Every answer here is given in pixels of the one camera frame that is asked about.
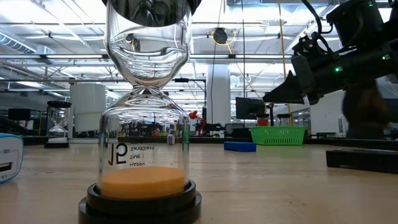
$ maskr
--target table surface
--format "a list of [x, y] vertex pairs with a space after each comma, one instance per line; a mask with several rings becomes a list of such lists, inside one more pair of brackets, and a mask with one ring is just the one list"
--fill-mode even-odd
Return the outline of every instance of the table surface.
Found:
[[[203, 196], [197, 223], [397, 223], [398, 176], [327, 168], [336, 146], [224, 151], [191, 144], [190, 178]], [[73, 224], [96, 181], [95, 145], [26, 147], [21, 173], [0, 185], [0, 222]]]

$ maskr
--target black base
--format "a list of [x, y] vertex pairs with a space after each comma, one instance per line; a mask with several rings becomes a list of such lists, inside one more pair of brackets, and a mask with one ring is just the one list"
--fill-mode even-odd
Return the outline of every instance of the black base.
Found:
[[372, 149], [339, 149], [326, 152], [328, 167], [398, 172], [398, 152]]
[[148, 200], [102, 197], [93, 184], [79, 203], [79, 224], [191, 224], [200, 207], [201, 195], [192, 180], [180, 194]]
[[63, 148], [69, 148], [69, 143], [50, 143], [47, 142], [44, 144], [44, 148], [46, 149], [63, 149]]

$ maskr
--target white device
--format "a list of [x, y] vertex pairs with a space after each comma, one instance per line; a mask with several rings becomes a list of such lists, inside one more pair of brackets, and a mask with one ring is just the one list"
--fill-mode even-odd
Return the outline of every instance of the white device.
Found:
[[0, 184], [18, 175], [24, 157], [24, 141], [13, 134], [0, 133]]

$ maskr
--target ceiling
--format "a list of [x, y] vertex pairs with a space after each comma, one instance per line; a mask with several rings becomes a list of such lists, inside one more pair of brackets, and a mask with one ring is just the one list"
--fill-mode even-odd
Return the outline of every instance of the ceiling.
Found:
[[[339, 1], [310, 1], [320, 16], [325, 16], [333, 10], [336, 7], [333, 4], [336, 2]], [[386, 2], [380, 1], [379, 6], [387, 7]], [[246, 92], [247, 97], [257, 98], [280, 85], [284, 80], [282, 53], [291, 54], [291, 47], [297, 43], [298, 37], [313, 32], [317, 26], [313, 16], [300, 0], [283, 0], [281, 15], [277, 3], [276, 0], [243, 0], [242, 12], [241, 1], [202, 0], [192, 17], [192, 57], [176, 77], [206, 79], [208, 66], [214, 61], [228, 64], [231, 74], [232, 104], [235, 97], [243, 96], [244, 86], [248, 90], [256, 90]], [[390, 9], [382, 8], [380, 12], [383, 19], [388, 20]], [[131, 86], [118, 75], [112, 61], [100, 56], [106, 53], [103, 45], [105, 22], [106, 8], [100, 0], [0, 1], [0, 54], [3, 56], [23, 52], [21, 48], [15, 50], [1, 42], [2, 35], [24, 46], [25, 52], [31, 50], [35, 52], [31, 52], [34, 54], [99, 56], [99, 58], [70, 56], [48, 59], [51, 64], [46, 60], [0, 57], [0, 78], [5, 80], [76, 78], [86, 82], [98, 82], [106, 85], [107, 89], [114, 90], [108, 91], [108, 102], [111, 103], [131, 89]], [[283, 38], [281, 38], [280, 24], [282, 24]], [[231, 50], [227, 46], [215, 47], [209, 34], [217, 27], [225, 28], [229, 37], [228, 42], [231, 42]], [[324, 30], [329, 29], [326, 22], [323, 27]], [[333, 50], [340, 48], [340, 41], [335, 31], [325, 38]], [[214, 60], [214, 54], [220, 58]], [[228, 59], [228, 54], [248, 56], [243, 63], [241, 59]], [[287, 71], [292, 69], [289, 60], [286, 60], [285, 67]], [[245, 83], [243, 70], [249, 74]], [[67, 82], [2, 84], [2, 88], [6, 90], [42, 89], [55, 96], [69, 96]], [[180, 106], [191, 111], [203, 106], [204, 87], [203, 82], [171, 81], [164, 90], [167, 90], [170, 97]]]

